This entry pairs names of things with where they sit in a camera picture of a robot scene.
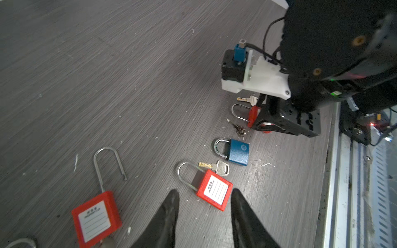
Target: white plastic bracket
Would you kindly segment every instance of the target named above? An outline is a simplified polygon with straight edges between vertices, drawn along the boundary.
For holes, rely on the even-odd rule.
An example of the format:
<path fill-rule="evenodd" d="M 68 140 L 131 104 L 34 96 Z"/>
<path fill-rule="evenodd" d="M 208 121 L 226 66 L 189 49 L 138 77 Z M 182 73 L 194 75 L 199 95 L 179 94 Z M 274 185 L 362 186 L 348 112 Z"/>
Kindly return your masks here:
<path fill-rule="evenodd" d="M 260 56 L 256 65 L 252 65 L 253 50 L 248 52 L 247 66 L 245 67 L 242 83 L 222 79 L 222 89 L 233 93 L 241 90 L 250 90 L 287 100 L 291 97 L 288 86 L 288 75 L 280 73 L 280 65 L 273 65 Z"/>

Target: yellow component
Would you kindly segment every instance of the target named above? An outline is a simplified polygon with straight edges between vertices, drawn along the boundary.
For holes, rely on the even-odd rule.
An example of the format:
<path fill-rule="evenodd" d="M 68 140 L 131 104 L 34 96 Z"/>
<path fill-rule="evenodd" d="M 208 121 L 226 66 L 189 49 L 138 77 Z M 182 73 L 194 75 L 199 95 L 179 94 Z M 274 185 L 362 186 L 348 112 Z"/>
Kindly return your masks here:
<path fill-rule="evenodd" d="M 200 162 L 198 164 L 200 167 L 212 169 L 212 164 Z"/>

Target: brass screw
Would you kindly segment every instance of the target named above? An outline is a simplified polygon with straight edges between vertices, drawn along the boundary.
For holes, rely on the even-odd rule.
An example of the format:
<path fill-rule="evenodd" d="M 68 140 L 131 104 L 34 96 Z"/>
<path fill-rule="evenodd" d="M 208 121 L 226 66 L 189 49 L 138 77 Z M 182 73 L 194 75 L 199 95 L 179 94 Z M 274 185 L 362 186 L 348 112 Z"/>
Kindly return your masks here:
<path fill-rule="evenodd" d="M 360 36 L 357 36 L 356 38 L 354 38 L 354 40 L 351 42 L 351 44 L 353 46 L 361 46 L 362 44 L 364 44 L 365 40 L 366 40 L 365 36 L 360 35 Z"/>
<path fill-rule="evenodd" d="M 319 75 L 321 74 L 321 72 L 322 72 L 322 70 L 321 70 L 320 68 L 316 68 L 316 69 L 314 69 L 314 71 L 313 71 L 313 75 L 314 75 L 314 76 L 319 76 Z"/>

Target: wooden table surface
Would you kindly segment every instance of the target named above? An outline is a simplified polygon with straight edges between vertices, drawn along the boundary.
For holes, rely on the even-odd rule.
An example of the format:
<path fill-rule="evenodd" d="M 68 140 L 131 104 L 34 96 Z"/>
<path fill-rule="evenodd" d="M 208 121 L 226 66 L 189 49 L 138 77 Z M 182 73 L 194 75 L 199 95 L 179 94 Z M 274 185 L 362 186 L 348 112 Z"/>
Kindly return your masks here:
<path fill-rule="evenodd" d="M 123 220 L 119 248 L 173 188 L 178 248 L 233 247 L 230 204 L 221 212 L 197 198 L 175 167 L 214 163 L 213 140 L 238 139 L 226 119 L 244 124 L 230 107 L 252 92 L 221 89 L 223 53 L 241 38 L 260 46 L 284 13 L 269 0 L 1 1 L 0 247 L 24 236 L 78 247 L 71 210 L 100 193 L 93 155 L 104 146 L 128 176 L 111 152 L 98 156 Z M 314 243 L 332 110 L 321 114 L 316 138 L 250 130 L 249 165 L 231 163 L 226 177 L 284 248 Z"/>

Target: red padlock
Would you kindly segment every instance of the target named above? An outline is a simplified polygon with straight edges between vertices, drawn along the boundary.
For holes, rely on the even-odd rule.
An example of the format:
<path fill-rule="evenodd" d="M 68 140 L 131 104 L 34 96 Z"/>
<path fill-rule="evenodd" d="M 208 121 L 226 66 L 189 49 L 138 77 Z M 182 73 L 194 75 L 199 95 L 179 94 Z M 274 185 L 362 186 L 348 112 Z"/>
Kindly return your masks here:
<path fill-rule="evenodd" d="M 120 157 L 112 147 L 104 147 L 94 155 L 95 170 L 98 175 L 102 194 L 72 210 L 77 239 L 81 248 L 89 248 L 119 229 L 122 225 L 113 193 L 103 188 L 103 181 L 99 172 L 96 156 L 102 150 L 111 150 L 117 158 L 124 180 L 127 180 Z"/>
<path fill-rule="evenodd" d="M 234 107 L 235 107 L 235 106 L 240 106 L 240 107 L 243 107 L 243 108 L 246 108 L 246 109 L 249 109 L 249 110 L 250 110 L 250 112 L 249 112 L 249 114 L 248 114 L 248 120 L 247 120 L 247 119 L 244 119 L 244 118 L 242 118 L 241 116 L 238 116 L 238 115 L 236 115 L 236 114 L 234 113 Z M 244 105 L 242 105 L 242 104 L 238 104 L 238 103 L 234 104 L 234 105 L 231 107 L 231 113 L 232 113 L 235 117 L 237 117 L 237 118 L 239 118 L 239 119 L 241 119 L 241 120 L 243 120 L 243 121 L 248 122 L 247 126 L 248 126 L 249 128 L 252 128 L 252 126 L 254 125 L 254 122 L 255 122 L 256 118 L 258 117 L 260 110 L 261 110 L 261 108 L 258 107 L 258 106 L 253 106 L 252 108 L 250 108 L 250 107 L 244 106 Z M 271 123 L 263 123 L 263 124 L 262 124 L 262 126 L 268 126 L 268 125 L 271 125 Z"/>
<path fill-rule="evenodd" d="M 205 173 L 198 189 L 181 178 L 180 169 L 185 164 L 191 165 L 199 171 Z M 217 175 L 210 169 L 208 169 L 207 171 L 203 171 L 197 165 L 189 162 L 181 163 L 178 166 L 177 174 L 179 180 L 181 180 L 187 186 L 191 187 L 193 190 L 197 191 L 196 195 L 198 197 L 221 211 L 224 211 L 226 209 L 227 201 L 229 200 L 231 190 L 233 189 L 233 183 L 223 179 L 221 176 Z"/>

